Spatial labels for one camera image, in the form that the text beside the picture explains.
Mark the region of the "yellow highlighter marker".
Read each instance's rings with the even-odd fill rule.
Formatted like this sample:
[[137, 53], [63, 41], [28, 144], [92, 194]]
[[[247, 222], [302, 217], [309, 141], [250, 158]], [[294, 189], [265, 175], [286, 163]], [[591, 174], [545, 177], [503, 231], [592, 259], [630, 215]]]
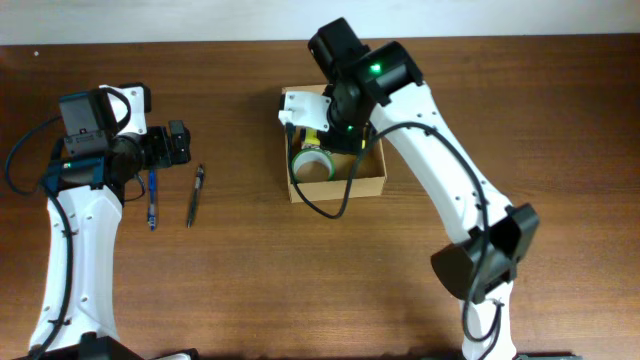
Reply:
[[317, 131], [311, 128], [304, 128], [301, 133], [301, 148], [319, 148], [321, 142], [317, 136]]

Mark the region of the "green tape roll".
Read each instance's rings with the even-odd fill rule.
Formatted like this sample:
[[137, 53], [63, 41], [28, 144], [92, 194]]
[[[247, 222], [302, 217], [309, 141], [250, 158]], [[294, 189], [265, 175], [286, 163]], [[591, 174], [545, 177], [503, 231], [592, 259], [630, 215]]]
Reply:
[[293, 178], [301, 183], [331, 181], [336, 171], [332, 157], [316, 148], [298, 152], [291, 161], [291, 167]]

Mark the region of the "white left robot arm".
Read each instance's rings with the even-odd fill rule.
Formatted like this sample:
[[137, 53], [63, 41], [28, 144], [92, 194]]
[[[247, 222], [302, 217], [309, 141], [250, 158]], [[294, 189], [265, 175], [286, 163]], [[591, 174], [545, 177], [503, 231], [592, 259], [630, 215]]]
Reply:
[[182, 121], [147, 125], [151, 91], [142, 83], [65, 95], [59, 108], [66, 134], [40, 180], [51, 245], [42, 310], [29, 344], [33, 359], [60, 356], [89, 335], [117, 339], [114, 249], [126, 184], [143, 170], [191, 159]]

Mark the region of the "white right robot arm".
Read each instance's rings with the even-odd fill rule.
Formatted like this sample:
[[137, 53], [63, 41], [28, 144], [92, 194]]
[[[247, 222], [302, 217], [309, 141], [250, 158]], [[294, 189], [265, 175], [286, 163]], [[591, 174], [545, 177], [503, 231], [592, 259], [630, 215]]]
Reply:
[[451, 243], [431, 265], [460, 302], [463, 357], [515, 358], [510, 298], [539, 226], [534, 208], [513, 205], [477, 168], [400, 43], [372, 50], [339, 18], [319, 28], [308, 49], [328, 81], [329, 141], [365, 155], [387, 139], [441, 217]]

